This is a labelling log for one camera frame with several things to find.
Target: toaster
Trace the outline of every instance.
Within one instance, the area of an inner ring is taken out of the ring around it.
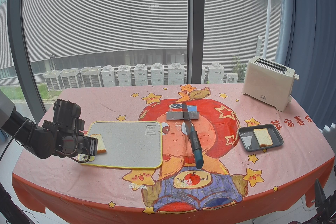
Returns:
[[[294,79],[299,80],[294,69],[255,56],[247,64],[242,94],[248,94],[284,111],[292,100]]]

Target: blue curtain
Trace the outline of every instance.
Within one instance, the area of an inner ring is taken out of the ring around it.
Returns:
[[[292,96],[316,125],[336,123],[336,0],[283,0],[276,61],[300,75]]]

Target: cartoon apple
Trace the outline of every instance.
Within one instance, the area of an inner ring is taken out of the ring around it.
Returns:
[[[195,172],[193,172],[192,174],[187,174],[185,177],[184,177],[184,180],[189,180],[191,181],[191,185],[197,185],[198,183],[200,183],[201,181],[201,178],[199,175],[196,175]]]

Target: toast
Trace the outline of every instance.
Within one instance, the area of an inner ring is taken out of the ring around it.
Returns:
[[[98,139],[97,154],[106,152],[106,147],[101,134],[91,134],[90,137],[95,137]]]
[[[273,145],[271,135],[268,133],[267,128],[254,129],[253,132],[254,132],[255,137],[258,140],[260,147]]]

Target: building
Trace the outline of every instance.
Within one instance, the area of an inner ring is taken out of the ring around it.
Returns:
[[[156,62],[187,63],[187,0],[22,0],[23,23],[37,82],[45,71]],[[267,0],[205,0],[203,64],[247,62],[264,37]],[[272,0],[267,58],[274,60],[281,0]],[[6,0],[0,4],[0,85],[16,84]]]

